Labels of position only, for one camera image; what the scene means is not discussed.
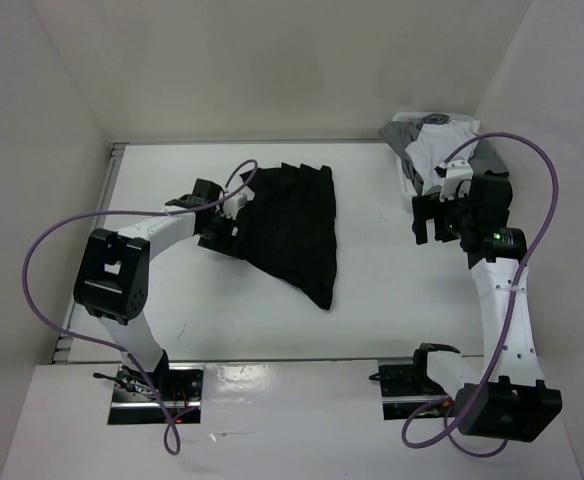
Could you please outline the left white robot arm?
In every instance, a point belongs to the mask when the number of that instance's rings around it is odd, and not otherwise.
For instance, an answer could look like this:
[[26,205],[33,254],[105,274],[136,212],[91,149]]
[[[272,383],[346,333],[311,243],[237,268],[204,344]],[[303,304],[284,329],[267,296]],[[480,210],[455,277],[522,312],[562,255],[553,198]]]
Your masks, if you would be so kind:
[[221,202],[223,193],[220,185],[198,179],[191,193],[168,201],[159,216],[119,230],[97,228],[88,238],[74,300],[122,348],[126,374],[148,399],[162,398],[171,386],[167,352],[155,340],[145,316],[150,263],[195,236],[201,245],[226,253],[233,222],[248,198],[239,193]]

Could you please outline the black pleated skirt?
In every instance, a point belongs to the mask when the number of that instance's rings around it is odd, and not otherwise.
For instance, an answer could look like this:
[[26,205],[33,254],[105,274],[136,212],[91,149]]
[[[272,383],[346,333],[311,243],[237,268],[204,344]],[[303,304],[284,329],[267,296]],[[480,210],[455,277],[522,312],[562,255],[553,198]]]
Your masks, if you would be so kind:
[[240,178],[253,198],[236,217],[231,254],[330,310],[337,275],[332,169],[283,163]]

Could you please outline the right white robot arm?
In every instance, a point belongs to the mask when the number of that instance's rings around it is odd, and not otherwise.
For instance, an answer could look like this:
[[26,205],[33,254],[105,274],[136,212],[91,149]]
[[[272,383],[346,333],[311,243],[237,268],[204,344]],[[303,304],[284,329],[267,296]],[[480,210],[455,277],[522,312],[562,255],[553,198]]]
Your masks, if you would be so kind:
[[410,381],[422,393],[440,388],[451,400],[463,435],[531,443],[558,416],[562,395],[547,386],[536,356],[527,299],[531,247],[509,226],[513,191],[503,176],[456,174],[437,193],[412,201],[416,242],[458,241],[479,297],[483,347],[475,370],[452,346],[423,343]]

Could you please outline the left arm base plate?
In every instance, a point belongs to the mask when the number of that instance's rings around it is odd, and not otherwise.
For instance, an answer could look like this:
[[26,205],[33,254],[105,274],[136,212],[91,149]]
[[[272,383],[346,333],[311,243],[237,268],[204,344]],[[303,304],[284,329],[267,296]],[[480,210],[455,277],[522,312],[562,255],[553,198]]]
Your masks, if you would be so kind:
[[[115,375],[94,372],[98,380],[113,384],[109,425],[164,424],[165,416],[143,380],[121,367]],[[198,424],[204,370],[202,366],[177,366],[171,369],[158,387],[161,398],[177,424]]]

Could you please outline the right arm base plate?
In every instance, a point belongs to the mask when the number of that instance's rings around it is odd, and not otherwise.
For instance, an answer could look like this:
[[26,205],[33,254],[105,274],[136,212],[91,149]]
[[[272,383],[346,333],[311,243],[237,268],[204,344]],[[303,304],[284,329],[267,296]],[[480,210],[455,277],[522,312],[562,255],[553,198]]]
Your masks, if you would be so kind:
[[422,405],[447,396],[440,386],[420,383],[409,360],[379,362],[368,379],[380,389],[385,421],[405,420]]

